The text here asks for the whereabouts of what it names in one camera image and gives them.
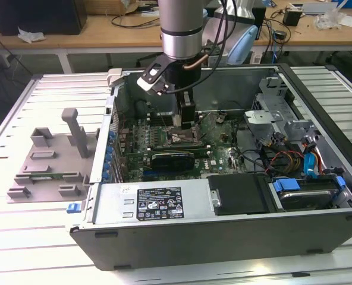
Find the black plastic cover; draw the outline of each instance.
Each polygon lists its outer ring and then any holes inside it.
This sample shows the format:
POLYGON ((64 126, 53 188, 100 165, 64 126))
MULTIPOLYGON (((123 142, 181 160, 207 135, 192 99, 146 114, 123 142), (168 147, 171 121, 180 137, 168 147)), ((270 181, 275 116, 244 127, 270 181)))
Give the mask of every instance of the black plastic cover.
POLYGON ((263 174, 229 174, 208 177, 210 190, 217 191, 218 216, 274 213, 276 208, 263 174))

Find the blue cable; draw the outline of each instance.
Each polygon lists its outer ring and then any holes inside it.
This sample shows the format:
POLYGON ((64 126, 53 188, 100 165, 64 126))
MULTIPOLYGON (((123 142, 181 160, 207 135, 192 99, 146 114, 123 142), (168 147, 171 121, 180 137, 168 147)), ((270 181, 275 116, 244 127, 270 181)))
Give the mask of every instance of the blue cable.
POLYGON ((272 48, 274 48, 274 50, 272 51, 272 53, 273 53, 273 55, 272 55, 272 63, 275 63, 275 60, 278 59, 276 57, 276 44, 274 44, 274 43, 276 43, 275 30, 272 30, 272 35, 274 37, 274 40, 272 42, 272 48))

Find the black box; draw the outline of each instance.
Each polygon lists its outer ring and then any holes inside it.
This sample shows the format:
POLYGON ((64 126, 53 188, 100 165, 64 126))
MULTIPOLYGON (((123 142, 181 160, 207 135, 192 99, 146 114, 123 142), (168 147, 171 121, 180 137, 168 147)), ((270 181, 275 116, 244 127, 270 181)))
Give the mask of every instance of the black box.
POLYGON ((285 10, 283 24, 286 26, 296 27, 299 23, 302 11, 285 10))
POLYGON ((0 32, 79 34, 87 20, 83 0, 0 0, 0 32))

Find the wooden desk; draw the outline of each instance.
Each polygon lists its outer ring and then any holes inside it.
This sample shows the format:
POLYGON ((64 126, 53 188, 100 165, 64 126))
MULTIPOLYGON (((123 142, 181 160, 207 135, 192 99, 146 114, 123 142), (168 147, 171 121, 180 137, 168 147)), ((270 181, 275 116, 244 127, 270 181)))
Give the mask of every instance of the wooden desk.
MULTIPOLYGON (((276 8, 268 8, 269 17, 274 11, 285 8, 290 1, 276 0, 276 8)), ((352 15, 352 9, 343 10, 352 15)), ((303 17, 297 27, 291 27, 291 40, 284 46, 286 51, 336 51, 352 50, 352 28, 318 30, 313 25, 315 17, 303 17)), ((16 36, 3 37, 3 44, 14 54, 56 54, 65 73, 73 69, 68 59, 72 53, 135 53, 161 52, 160 27, 130 30, 115 27, 110 23, 111 16, 89 16, 83 31, 76 36, 46 35, 46 40, 37 43, 24 43, 16 36)), ((153 17, 129 16, 122 18, 122 24, 135 25, 154 19, 153 17)), ((282 21, 282 15, 276 20, 282 21)), ((273 28, 284 30, 283 26, 273 23, 273 28)), ((252 63, 259 63, 268 44, 268 31, 262 29, 261 37, 252 49, 252 63)), ((7 52, 0 45, 0 55, 7 52)))

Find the slotted aluminum table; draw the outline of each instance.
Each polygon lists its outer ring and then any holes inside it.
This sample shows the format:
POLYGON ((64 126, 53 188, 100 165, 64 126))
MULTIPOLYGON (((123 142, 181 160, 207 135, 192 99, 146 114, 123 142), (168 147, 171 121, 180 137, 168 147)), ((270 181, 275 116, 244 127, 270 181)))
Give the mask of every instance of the slotted aluminum table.
MULTIPOLYGON (((294 70, 352 141, 352 85, 325 68, 294 70)), ((67 134, 61 112, 76 107, 79 123, 94 132, 109 94, 104 73, 44 75, 31 80, 1 125, 0 284, 352 283, 352 239, 331 254, 99 271, 70 238, 66 226, 81 217, 66 213, 68 202, 7 204, 5 193, 32 145, 33 128, 48 126, 53 134, 67 134)))

